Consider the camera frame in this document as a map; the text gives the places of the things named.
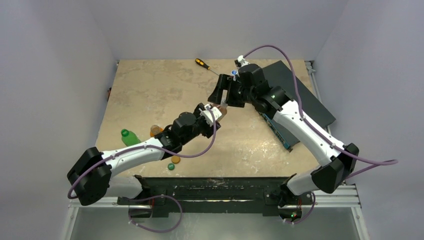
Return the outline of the tea bottle with yellow-red label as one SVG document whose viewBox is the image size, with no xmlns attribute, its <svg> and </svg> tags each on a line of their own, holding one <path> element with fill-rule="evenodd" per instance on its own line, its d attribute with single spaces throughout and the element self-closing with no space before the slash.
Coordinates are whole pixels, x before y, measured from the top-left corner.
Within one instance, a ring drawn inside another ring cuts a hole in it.
<svg viewBox="0 0 424 240">
<path fill-rule="evenodd" d="M 221 113 L 221 116 L 217 119 L 217 121 L 220 122 L 228 113 L 228 109 L 227 109 L 228 105 L 227 104 L 213 104 L 213 106 L 215 108 L 217 108 Z"/>
</svg>

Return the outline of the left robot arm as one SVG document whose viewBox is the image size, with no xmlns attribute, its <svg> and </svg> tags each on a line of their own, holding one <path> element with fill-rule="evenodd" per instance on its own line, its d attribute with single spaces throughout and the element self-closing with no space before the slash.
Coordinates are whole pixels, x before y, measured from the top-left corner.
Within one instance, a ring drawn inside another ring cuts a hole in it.
<svg viewBox="0 0 424 240">
<path fill-rule="evenodd" d="M 182 157 L 183 146 L 198 136 L 214 142 L 223 116 L 217 106 L 200 103 L 194 112 L 182 112 L 171 125 L 145 141 L 116 150 L 86 149 L 66 175 L 71 184 L 67 198 L 89 206 L 110 192 L 118 174 L 172 156 Z"/>
</svg>

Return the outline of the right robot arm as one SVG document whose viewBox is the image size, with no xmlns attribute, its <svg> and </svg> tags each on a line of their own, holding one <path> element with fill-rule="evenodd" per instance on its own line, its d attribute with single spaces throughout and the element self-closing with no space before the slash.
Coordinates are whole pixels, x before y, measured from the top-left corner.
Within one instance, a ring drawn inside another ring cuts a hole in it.
<svg viewBox="0 0 424 240">
<path fill-rule="evenodd" d="M 298 102 L 280 86 L 270 87 L 263 69 L 257 64 L 242 66 L 235 76 L 220 74 L 207 100 L 219 105 L 223 91 L 227 91 L 225 102 L 228 106 L 253 105 L 258 112 L 289 130 L 317 160 L 317 168 L 296 174 L 282 185 L 280 196 L 284 202 L 292 204 L 309 191 L 331 194 L 353 172 L 359 148 L 354 143 L 344 144 L 332 137 L 300 110 Z"/>
</svg>

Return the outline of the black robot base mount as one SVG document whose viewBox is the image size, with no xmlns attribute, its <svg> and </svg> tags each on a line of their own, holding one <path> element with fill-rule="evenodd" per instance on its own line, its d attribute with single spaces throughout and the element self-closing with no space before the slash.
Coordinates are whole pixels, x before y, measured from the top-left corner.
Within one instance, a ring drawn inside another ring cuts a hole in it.
<svg viewBox="0 0 424 240">
<path fill-rule="evenodd" d="M 134 208 L 134 218 L 165 218 L 170 213 L 261 214 L 298 220 L 313 203 L 312 194 L 287 197 L 286 177 L 141 177 L 142 192 L 119 197 L 117 204 Z"/>
</svg>

